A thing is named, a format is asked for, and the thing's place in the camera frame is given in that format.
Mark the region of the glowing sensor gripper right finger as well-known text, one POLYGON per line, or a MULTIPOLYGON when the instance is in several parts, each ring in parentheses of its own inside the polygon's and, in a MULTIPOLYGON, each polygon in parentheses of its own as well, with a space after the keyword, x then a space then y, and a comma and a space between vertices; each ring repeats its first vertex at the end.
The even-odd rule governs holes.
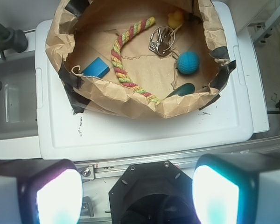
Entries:
POLYGON ((192 197, 202 224, 280 224, 280 153, 204 154, 192 197))

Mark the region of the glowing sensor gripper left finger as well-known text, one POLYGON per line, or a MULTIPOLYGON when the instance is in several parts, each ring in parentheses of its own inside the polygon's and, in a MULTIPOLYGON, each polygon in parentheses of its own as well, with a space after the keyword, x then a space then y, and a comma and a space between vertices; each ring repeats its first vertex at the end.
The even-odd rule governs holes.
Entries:
POLYGON ((83 185, 68 159, 0 160, 0 224, 76 224, 83 185))

